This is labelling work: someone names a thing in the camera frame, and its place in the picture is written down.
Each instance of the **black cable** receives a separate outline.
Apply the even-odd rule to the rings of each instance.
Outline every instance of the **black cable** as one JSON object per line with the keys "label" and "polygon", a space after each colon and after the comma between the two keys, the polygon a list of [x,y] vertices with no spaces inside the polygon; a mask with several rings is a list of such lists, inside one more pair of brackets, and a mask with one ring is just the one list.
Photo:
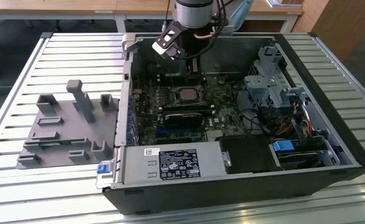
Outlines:
{"label": "black cable", "polygon": [[231,0],[227,2],[225,6],[228,6],[229,4],[232,4],[236,0]]}
{"label": "black cable", "polygon": [[252,112],[255,112],[255,113],[259,112],[259,110],[255,109],[255,108],[247,108],[247,109],[241,110],[241,113],[243,113],[244,111],[252,111]]}
{"label": "black cable", "polygon": [[222,31],[222,29],[225,27],[227,21],[228,21],[225,2],[222,0],[217,0],[218,9],[220,9],[220,2],[222,4],[224,20],[222,20],[222,24],[218,26],[218,29],[217,29],[216,33],[213,34],[214,39],[213,39],[212,43],[196,55],[192,55],[192,56],[180,56],[177,59],[181,59],[181,60],[194,59],[198,56],[204,55],[213,48],[213,46],[216,44],[216,41],[218,39],[220,33],[221,33],[221,31]]}
{"label": "black cable", "polygon": [[165,18],[165,21],[168,21],[169,8],[170,8],[170,0],[169,0],[169,2],[168,2],[168,9],[166,9],[166,18]]}
{"label": "black cable", "polygon": [[256,121],[253,121],[253,119],[251,119],[249,117],[247,117],[243,113],[241,113],[243,117],[251,121],[252,123],[255,123],[263,130],[264,132],[267,132],[271,136],[276,136],[275,133],[260,123],[257,123]]}

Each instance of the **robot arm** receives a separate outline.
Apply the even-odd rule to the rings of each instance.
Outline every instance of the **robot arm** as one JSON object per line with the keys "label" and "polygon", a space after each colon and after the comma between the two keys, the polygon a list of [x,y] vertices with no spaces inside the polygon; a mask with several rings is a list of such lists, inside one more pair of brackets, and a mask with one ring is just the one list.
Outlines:
{"label": "robot arm", "polygon": [[173,60],[197,59],[222,31],[240,29],[252,4],[253,0],[176,0],[173,23],[153,44],[154,50]]}

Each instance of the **warning label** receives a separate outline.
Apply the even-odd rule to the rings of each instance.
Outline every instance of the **warning label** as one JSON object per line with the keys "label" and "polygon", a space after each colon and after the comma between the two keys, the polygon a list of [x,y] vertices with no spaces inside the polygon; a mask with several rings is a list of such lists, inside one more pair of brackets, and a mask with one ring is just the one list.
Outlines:
{"label": "warning label", "polygon": [[162,180],[201,177],[200,160],[196,149],[160,152]]}

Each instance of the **white label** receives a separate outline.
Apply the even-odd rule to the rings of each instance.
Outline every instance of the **white label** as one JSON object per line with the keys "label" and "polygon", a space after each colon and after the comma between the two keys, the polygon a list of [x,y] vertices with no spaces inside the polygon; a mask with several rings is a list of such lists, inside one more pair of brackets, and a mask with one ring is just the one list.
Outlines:
{"label": "white label", "polygon": [[146,148],[145,155],[160,155],[160,148]]}
{"label": "white label", "polygon": [[114,13],[114,11],[102,11],[102,10],[95,10],[95,13]]}
{"label": "white label", "polygon": [[198,169],[192,169],[192,170],[188,170],[188,173],[189,174],[196,174],[196,173],[198,173],[200,172],[200,170]]}
{"label": "white label", "polygon": [[61,143],[55,142],[55,143],[45,143],[41,144],[41,146],[61,146]]}

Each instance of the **wooden desk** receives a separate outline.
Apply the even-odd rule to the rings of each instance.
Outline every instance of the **wooden desk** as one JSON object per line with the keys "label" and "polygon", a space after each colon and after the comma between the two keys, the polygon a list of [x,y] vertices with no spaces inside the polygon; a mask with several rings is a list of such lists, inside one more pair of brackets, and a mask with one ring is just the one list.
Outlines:
{"label": "wooden desk", "polygon": [[113,19],[118,0],[0,0],[0,19]]}
{"label": "wooden desk", "polygon": [[343,61],[365,36],[365,0],[305,0],[295,32],[315,32]]}
{"label": "wooden desk", "polygon": [[[118,0],[116,16],[118,31],[126,32],[125,20],[128,19],[165,19],[168,2],[169,0]],[[299,8],[273,8],[267,0],[255,0],[247,20],[285,21],[281,32],[291,32],[300,15],[303,10]]]}

